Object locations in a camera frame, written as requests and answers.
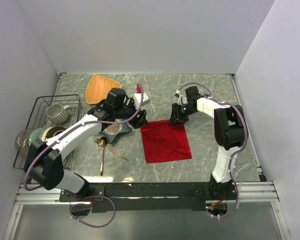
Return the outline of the red cloth napkin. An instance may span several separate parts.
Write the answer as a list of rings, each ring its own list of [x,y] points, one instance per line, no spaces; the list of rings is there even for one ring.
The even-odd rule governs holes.
[[[170,126],[168,120],[151,121],[140,128],[145,161],[166,163],[192,158],[184,124]]]

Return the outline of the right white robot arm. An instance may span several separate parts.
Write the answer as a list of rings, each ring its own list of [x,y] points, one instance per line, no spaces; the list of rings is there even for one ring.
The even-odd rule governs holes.
[[[236,190],[233,168],[238,153],[246,148],[249,137],[243,109],[240,105],[217,101],[210,94],[200,94],[196,86],[185,89],[185,95],[178,89],[175,97],[177,102],[172,104],[170,126],[185,124],[189,116],[195,113],[203,113],[213,119],[218,154],[208,192],[218,200],[226,192]]]

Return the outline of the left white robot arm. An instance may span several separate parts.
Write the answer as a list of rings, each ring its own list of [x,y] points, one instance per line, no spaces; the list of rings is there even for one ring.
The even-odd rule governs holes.
[[[90,137],[96,136],[111,125],[129,123],[138,129],[148,123],[147,112],[142,109],[144,89],[128,97],[121,88],[112,88],[107,97],[91,108],[81,120],[55,137],[46,141],[34,140],[29,147],[24,164],[23,186],[26,191],[28,179],[35,180],[46,190],[54,188],[70,192],[78,201],[90,194],[90,183],[75,172],[64,169],[64,159]]]

